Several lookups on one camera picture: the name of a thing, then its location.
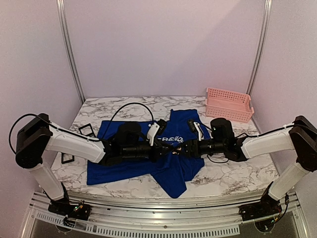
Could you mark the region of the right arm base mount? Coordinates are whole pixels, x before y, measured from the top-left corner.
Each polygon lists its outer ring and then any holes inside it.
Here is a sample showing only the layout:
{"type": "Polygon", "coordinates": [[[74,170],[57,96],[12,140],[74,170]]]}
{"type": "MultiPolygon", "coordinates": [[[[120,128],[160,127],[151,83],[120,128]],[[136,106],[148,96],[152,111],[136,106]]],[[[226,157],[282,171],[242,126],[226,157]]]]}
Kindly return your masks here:
{"type": "Polygon", "coordinates": [[[278,216],[276,218],[272,218],[270,221],[270,223],[273,224],[285,215],[289,204],[288,194],[285,195],[284,201],[286,207],[282,210],[279,200],[276,201],[269,197],[262,197],[259,202],[239,206],[239,214],[242,216],[243,221],[247,221],[278,213],[278,216]]]}

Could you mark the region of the blue printed t-shirt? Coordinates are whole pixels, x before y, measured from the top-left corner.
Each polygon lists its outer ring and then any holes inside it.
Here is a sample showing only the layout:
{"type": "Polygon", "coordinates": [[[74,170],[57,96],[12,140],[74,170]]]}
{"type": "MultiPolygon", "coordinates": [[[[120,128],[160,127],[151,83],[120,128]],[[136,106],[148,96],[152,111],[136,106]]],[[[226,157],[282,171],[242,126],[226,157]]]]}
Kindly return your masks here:
{"type": "MultiPolygon", "coordinates": [[[[195,139],[196,136],[188,127],[187,121],[192,119],[201,122],[196,109],[171,110],[167,127],[158,140],[172,146],[195,139]]],[[[97,185],[131,179],[150,174],[159,186],[171,198],[178,198],[186,190],[186,182],[191,181],[205,165],[201,157],[186,157],[168,153],[151,162],[147,159],[127,161],[114,166],[102,166],[87,162],[87,185],[97,185]]]]}

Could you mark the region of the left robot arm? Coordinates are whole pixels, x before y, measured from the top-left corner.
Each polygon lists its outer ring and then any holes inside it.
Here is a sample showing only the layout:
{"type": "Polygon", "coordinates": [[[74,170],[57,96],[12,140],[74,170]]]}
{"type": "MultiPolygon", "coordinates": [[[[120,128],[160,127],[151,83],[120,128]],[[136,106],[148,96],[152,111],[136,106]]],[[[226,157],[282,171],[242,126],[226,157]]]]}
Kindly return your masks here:
{"type": "Polygon", "coordinates": [[[73,203],[67,191],[42,159],[44,151],[56,151],[80,157],[92,163],[110,166],[134,158],[156,161],[173,150],[157,136],[167,126],[164,120],[152,121],[147,134],[134,121],[120,125],[110,138],[100,139],[67,130],[49,120],[47,114],[31,114],[33,119],[17,133],[16,146],[11,147],[18,166],[27,169],[63,215],[70,215],[73,203]]]}

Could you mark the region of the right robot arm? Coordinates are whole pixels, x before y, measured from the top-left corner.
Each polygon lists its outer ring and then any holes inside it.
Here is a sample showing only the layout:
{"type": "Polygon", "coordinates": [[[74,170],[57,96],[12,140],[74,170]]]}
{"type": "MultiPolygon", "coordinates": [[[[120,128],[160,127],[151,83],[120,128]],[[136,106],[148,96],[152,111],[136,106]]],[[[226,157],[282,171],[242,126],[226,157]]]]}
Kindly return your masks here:
{"type": "Polygon", "coordinates": [[[211,138],[187,140],[174,150],[188,157],[223,154],[234,162],[278,151],[294,150],[297,158],[265,190],[256,206],[260,216],[267,216],[281,198],[310,172],[317,169],[317,129],[304,117],[283,127],[255,136],[235,136],[232,124],[224,118],[211,121],[211,138]]]}

